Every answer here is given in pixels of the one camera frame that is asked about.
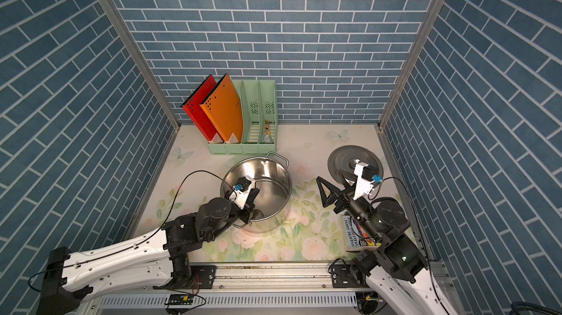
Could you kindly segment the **steel pot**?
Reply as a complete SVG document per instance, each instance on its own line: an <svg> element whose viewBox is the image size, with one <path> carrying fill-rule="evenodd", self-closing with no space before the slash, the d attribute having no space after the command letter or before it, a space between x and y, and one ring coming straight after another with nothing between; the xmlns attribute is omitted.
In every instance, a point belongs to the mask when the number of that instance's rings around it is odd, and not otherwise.
<svg viewBox="0 0 562 315"><path fill-rule="evenodd" d="M253 234L270 233L288 221L293 189L288 167L287 158L269 152L265 156L240 161L227 172L220 187L221 194L230 194L237 180L245 176L253 179L252 188L260 189L255 204L265 218L251 221L243 227L244 231Z"/></svg>

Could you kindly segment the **steel pot lid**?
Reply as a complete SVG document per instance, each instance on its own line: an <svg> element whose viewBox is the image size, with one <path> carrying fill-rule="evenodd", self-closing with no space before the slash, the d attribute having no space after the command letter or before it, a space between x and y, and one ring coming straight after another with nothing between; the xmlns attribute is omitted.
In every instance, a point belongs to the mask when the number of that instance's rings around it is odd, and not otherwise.
<svg viewBox="0 0 562 315"><path fill-rule="evenodd" d="M374 166L378 174L383 176L381 160L367 148L358 145L344 145L332 151L328 158L328 170L336 182L342 184L341 173L354 174L354 167L358 162Z"/></svg>

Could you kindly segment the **metal ladle spoon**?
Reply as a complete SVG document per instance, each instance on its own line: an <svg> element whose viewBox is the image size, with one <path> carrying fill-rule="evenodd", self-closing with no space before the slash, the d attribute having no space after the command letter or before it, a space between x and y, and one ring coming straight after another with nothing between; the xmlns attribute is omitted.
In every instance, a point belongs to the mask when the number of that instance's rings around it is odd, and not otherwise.
<svg viewBox="0 0 562 315"><path fill-rule="evenodd" d="M255 210L253 210L249 213L248 222L250 223L251 221L260 220L262 218L265 218L265 215L263 214L263 212L259 209L255 209Z"/></svg>

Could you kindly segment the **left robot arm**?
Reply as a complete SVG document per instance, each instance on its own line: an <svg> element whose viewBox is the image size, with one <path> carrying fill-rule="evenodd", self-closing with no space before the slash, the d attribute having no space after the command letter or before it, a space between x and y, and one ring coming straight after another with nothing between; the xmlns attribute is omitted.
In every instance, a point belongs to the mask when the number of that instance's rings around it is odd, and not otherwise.
<svg viewBox="0 0 562 315"><path fill-rule="evenodd" d="M83 302L119 290L191 286L189 253L215 241L236 221L249 222L259 192L249 188L216 197L196 213L114 245L86 252L54 249L42 280L38 314L67 314Z"/></svg>

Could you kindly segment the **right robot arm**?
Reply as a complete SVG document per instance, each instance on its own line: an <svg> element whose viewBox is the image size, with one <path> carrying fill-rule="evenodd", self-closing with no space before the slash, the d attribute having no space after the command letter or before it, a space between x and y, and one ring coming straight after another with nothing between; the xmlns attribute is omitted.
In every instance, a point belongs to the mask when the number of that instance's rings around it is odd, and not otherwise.
<svg viewBox="0 0 562 315"><path fill-rule="evenodd" d="M371 183L359 175L342 189L316 178L322 205L346 212L379 246L358 253L348 266L351 277L381 296L397 314L456 314L431 272L430 263L407 236L402 205L392 197L370 199Z"/></svg>

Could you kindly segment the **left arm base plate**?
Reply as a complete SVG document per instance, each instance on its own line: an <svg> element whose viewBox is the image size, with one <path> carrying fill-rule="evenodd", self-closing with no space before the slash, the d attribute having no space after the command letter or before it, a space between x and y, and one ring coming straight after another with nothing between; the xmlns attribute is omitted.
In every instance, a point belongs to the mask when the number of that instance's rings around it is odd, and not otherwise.
<svg viewBox="0 0 562 315"><path fill-rule="evenodd" d="M153 290L210 290L215 282L217 267L214 265L190 266L171 273L171 281L163 286L153 286Z"/></svg>

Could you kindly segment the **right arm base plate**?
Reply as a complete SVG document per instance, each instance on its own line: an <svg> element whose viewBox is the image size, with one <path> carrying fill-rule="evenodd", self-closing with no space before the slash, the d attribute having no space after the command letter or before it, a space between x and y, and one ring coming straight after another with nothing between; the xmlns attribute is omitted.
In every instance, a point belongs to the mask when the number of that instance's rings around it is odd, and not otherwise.
<svg viewBox="0 0 562 315"><path fill-rule="evenodd" d="M334 289L369 289L365 281L358 281L353 277L349 265L332 265L329 266L328 272Z"/></svg>

